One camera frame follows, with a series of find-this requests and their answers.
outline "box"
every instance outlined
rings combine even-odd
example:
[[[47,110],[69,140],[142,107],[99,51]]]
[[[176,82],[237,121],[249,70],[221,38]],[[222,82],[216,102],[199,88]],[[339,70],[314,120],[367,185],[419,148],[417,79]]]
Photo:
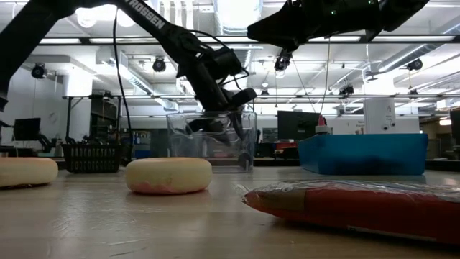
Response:
[[[244,137],[236,133],[232,115],[241,117]],[[218,132],[193,131],[191,122],[221,124]],[[206,112],[168,114],[171,157],[204,158],[214,173],[248,173],[254,164],[257,115],[254,112]]]
[[[427,134],[319,135],[298,143],[300,166],[324,175],[418,176],[427,147]]]

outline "plastic wrap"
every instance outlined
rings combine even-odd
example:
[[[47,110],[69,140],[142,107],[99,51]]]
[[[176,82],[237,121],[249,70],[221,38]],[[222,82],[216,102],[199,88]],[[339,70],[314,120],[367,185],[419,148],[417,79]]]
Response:
[[[460,186],[285,181],[249,191],[243,202],[283,219],[460,245]]]

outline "wooden table surface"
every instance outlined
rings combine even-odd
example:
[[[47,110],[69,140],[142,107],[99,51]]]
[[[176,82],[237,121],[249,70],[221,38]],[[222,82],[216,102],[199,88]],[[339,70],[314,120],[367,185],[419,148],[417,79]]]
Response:
[[[196,194],[140,196],[123,173],[63,171],[51,185],[0,192],[0,258],[460,258],[454,247],[285,222],[244,205],[234,188],[314,178],[330,177],[257,168],[215,174]],[[439,172],[342,178],[460,185],[460,174]]]

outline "round sponge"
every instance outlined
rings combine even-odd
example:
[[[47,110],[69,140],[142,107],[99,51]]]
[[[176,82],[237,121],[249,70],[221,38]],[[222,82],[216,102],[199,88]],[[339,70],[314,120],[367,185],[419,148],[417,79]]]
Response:
[[[0,187],[50,183],[58,165],[49,158],[0,158]]]
[[[186,194],[208,187],[212,174],[200,158],[147,158],[128,164],[126,184],[142,194]]]

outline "transparent bin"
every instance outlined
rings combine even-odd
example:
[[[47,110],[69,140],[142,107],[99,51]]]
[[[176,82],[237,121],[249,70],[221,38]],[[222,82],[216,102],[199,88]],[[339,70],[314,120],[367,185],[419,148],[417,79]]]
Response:
[[[241,115],[243,138],[230,117]],[[213,122],[215,132],[193,132],[189,123]],[[167,115],[171,157],[204,158],[214,173],[248,173],[254,164],[257,115],[254,112],[205,112]]]

